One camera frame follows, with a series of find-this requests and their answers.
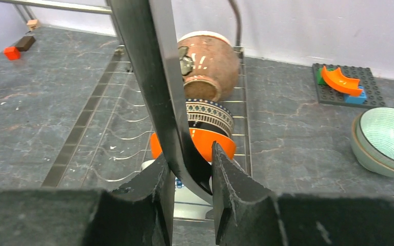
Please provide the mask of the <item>pale green ceramic bowl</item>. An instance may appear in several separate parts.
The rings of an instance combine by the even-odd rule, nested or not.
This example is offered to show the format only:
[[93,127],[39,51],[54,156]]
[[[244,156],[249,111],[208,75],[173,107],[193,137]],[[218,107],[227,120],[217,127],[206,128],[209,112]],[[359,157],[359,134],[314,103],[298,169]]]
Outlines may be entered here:
[[350,145],[351,149],[358,161],[358,163],[365,169],[383,175],[394,178],[394,169],[382,164],[381,162],[370,156],[361,146],[356,135],[357,123],[360,119],[360,114],[353,120],[351,124],[351,137]]

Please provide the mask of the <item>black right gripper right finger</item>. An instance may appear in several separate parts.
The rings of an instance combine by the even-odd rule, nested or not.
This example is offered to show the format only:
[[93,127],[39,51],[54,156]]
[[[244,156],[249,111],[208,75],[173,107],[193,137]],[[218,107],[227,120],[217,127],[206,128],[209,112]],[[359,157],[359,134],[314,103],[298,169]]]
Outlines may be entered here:
[[394,245],[394,197],[276,193],[212,145],[217,245]]

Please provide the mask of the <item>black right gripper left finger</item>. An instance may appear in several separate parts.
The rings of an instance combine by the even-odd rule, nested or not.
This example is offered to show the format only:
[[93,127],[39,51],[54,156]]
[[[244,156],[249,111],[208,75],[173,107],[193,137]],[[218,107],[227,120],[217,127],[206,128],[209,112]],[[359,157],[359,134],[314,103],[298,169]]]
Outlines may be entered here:
[[160,156],[113,191],[0,189],[0,245],[171,245],[173,210]]

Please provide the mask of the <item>steel two-tier dish rack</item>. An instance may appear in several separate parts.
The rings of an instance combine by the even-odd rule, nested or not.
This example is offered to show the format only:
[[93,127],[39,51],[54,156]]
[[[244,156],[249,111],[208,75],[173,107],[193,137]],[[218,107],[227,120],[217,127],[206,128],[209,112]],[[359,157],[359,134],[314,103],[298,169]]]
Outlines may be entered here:
[[231,160],[235,144],[222,134],[188,127],[179,47],[170,1],[108,1],[107,7],[56,1],[19,1],[20,5],[108,14],[130,62],[159,148],[171,171],[213,207],[214,221],[229,212],[212,192],[213,168],[221,154]]

